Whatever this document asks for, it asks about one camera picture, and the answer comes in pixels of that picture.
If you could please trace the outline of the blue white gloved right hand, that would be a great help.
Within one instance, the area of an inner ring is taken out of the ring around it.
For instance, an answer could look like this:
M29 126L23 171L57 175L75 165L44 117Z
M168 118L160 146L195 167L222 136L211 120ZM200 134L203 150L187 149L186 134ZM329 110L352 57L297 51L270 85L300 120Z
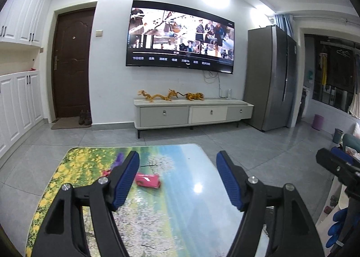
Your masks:
M339 210L333 215L334 224L329 228L329 239L325 247L331 248L333 245L344 246L344 239L347 233L359 224L359 212L350 213L348 208Z

